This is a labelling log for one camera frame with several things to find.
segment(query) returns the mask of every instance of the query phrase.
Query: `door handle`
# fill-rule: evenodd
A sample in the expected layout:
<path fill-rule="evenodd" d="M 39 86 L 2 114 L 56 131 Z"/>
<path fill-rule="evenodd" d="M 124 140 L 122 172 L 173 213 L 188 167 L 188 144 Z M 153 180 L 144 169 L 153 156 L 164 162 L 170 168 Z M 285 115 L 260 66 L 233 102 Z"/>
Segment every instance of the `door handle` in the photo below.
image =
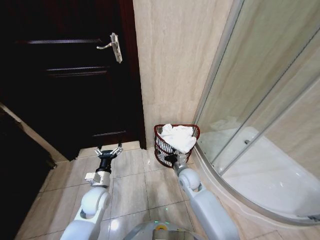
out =
<path fill-rule="evenodd" d="M 122 55 L 121 55 L 118 35 L 113 32 L 110 35 L 110 39 L 111 39 L 111 42 L 109 44 L 107 44 L 105 46 L 96 46 L 96 48 L 99 50 L 103 50 L 103 49 L 112 47 L 116 61 L 118 63 L 121 63 L 122 62 Z"/>

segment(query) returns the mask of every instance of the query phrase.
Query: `beige floor tile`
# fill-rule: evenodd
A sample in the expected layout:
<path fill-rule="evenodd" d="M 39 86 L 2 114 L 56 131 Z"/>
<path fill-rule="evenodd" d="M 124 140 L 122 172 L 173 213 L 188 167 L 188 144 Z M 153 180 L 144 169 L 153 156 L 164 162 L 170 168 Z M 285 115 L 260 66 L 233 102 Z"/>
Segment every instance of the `beige floor tile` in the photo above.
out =
<path fill-rule="evenodd" d="M 110 220 L 104 220 L 100 225 L 100 234 L 98 240 L 108 240 L 109 239 L 109 225 Z"/>
<path fill-rule="evenodd" d="M 194 163 L 195 163 L 192 155 L 190 155 L 189 160 L 188 160 L 186 163 L 187 163 L 187 164 L 194 164 Z"/>
<path fill-rule="evenodd" d="M 104 145 L 102 146 L 101 150 L 113 150 L 118 146 L 118 144 L 111 144 L 111 145 Z M 133 149 L 140 149 L 140 143 L 139 141 L 130 141 L 130 142 L 124 142 L 122 143 L 123 151 L 129 151 Z M 95 150 L 97 147 L 89 147 L 89 148 L 82 148 L 80 149 L 79 155 L 77 158 L 86 158 L 86 157 L 92 157 L 96 156 Z"/>
<path fill-rule="evenodd" d="M 149 209 L 183 201 L 178 178 L 172 168 L 145 173 Z"/>
<path fill-rule="evenodd" d="M 32 240 L 59 240 L 62 234 L 64 234 L 64 231 L 58 231 L 58 232 L 38 236 L 36 238 L 32 238 Z"/>
<path fill-rule="evenodd" d="M 110 219 L 109 239 L 122 240 L 134 227 L 148 221 L 148 210 Z"/>
<path fill-rule="evenodd" d="M 51 176 L 53 175 L 54 171 L 55 171 L 54 169 L 49 171 L 48 175 L 46 176 L 46 178 L 45 178 L 45 180 L 44 180 L 44 182 L 42 184 L 42 187 L 39 190 L 39 193 L 43 192 L 46 189 L 46 187 L 47 187 L 47 185 L 48 185 L 48 183 L 49 183 L 49 181 L 51 179 Z"/>
<path fill-rule="evenodd" d="M 156 159 L 154 147 L 148 148 L 147 150 L 141 150 L 141 151 L 142 151 L 143 167 L 145 172 L 166 168 Z"/>
<path fill-rule="evenodd" d="M 51 170 L 52 176 L 44 190 L 50 191 L 81 184 L 84 178 L 85 166 L 85 159 L 58 163 L 57 168 Z"/>
<path fill-rule="evenodd" d="M 42 192 L 19 234 L 23 239 L 63 231 L 69 224 L 79 186 Z"/>
<path fill-rule="evenodd" d="M 277 231 L 273 231 L 265 235 L 255 237 L 254 240 L 283 240 L 283 239 Z"/>
<path fill-rule="evenodd" d="M 153 208 L 149 211 L 151 221 L 167 221 L 193 232 L 193 227 L 184 201 Z"/>
<path fill-rule="evenodd" d="M 274 232 L 276 230 L 276 228 L 262 226 L 254 222 L 253 220 L 247 219 L 246 217 L 235 212 L 232 208 L 230 208 L 223 202 L 221 202 L 221 204 L 237 226 L 240 239 L 242 240 L 253 239 L 261 235 Z"/>
<path fill-rule="evenodd" d="M 199 222 L 199 220 L 197 219 L 197 216 L 195 215 L 190 202 L 189 201 L 185 201 L 185 205 L 186 205 L 186 209 L 188 211 L 188 214 L 190 216 L 190 220 L 193 226 L 193 231 L 196 234 L 199 234 L 200 236 L 202 236 L 205 239 L 208 239 L 205 230 L 203 229 L 201 223 Z"/>
<path fill-rule="evenodd" d="M 119 217 L 148 209 L 144 173 L 113 179 L 111 217 Z"/>
<path fill-rule="evenodd" d="M 320 227 L 311 226 L 299 229 L 278 229 L 283 240 L 320 240 Z"/>
<path fill-rule="evenodd" d="M 123 151 L 114 162 L 114 176 L 123 177 L 144 172 L 141 149 Z"/>
<path fill-rule="evenodd" d="M 33 213 L 35 212 L 39 202 L 40 202 L 40 199 L 41 199 L 41 196 L 43 195 L 42 192 L 38 193 L 38 195 L 36 196 L 35 200 L 33 201 L 32 203 L 32 206 L 28 212 L 28 214 L 26 215 L 19 231 L 17 232 L 16 236 L 15 236 L 15 240 L 20 240 L 22 239 L 26 229 L 28 228 L 28 224 L 29 222 L 32 220 L 32 217 L 33 217 Z"/>

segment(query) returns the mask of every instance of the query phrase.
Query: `floor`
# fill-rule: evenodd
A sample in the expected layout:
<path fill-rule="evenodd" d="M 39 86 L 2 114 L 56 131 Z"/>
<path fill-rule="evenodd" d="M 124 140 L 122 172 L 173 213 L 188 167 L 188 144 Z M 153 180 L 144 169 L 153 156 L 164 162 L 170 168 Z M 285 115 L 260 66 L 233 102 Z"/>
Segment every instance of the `floor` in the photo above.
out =
<path fill-rule="evenodd" d="M 34 201 L 16 239 L 58 240 L 80 207 L 90 185 L 84 181 L 99 159 L 92 149 L 72 162 L 60 162 L 52 170 Z M 197 170 L 193 159 L 188 166 Z M 111 203 L 101 222 L 99 240 L 121 240 L 139 223 L 172 222 L 206 237 L 177 177 L 154 157 L 154 149 L 124 151 L 112 161 Z M 316 240 L 319 227 L 282 230 L 252 222 L 222 202 L 236 223 L 241 240 Z"/>

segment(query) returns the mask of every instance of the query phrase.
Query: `shower enclosure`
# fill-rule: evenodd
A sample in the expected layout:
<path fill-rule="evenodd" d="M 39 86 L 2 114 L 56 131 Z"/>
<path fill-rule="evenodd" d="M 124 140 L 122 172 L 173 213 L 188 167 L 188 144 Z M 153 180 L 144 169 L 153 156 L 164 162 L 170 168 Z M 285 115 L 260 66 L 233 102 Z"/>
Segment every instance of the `shower enclosure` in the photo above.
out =
<path fill-rule="evenodd" d="M 197 149 L 245 204 L 320 221 L 320 1 L 236 0 L 195 119 Z"/>

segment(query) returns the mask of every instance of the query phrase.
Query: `laundry basket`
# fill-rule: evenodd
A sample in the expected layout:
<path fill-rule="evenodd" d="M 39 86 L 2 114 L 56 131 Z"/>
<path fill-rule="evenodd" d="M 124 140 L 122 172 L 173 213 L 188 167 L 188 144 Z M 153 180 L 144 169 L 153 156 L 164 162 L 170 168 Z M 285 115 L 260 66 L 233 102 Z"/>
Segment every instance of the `laundry basket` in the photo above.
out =
<path fill-rule="evenodd" d="M 171 125 L 172 125 L 172 127 L 177 127 L 179 125 L 186 126 L 186 127 L 192 127 L 192 129 L 193 129 L 192 136 L 196 137 L 197 140 L 200 136 L 200 129 L 197 125 L 194 125 L 194 124 L 171 124 Z M 158 133 L 162 133 L 163 126 L 164 126 L 164 124 L 159 124 L 159 125 L 154 126 L 154 155 L 155 155 L 155 158 L 159 161 L 159 163 L 161 163 L 162 165 L 164 165 L 168 168 L 172 168 L 171 162 L 166 161 L 158 156 L 159 154 L 163 154 L 164 156 L 167 156 L 169 154 L 172 154 L 175 151 L 175 149 L 172 146 L 170 146 L 168 143 L 166 143 L 166 141 L 163 140 L 158 134 Z M 189 157 L 191 155 L 192 149 L 194 149 L 194 148 L 192 147 L 190 149 L 190 151 L 185 154 L 187 162 L 188 162 Z"/>

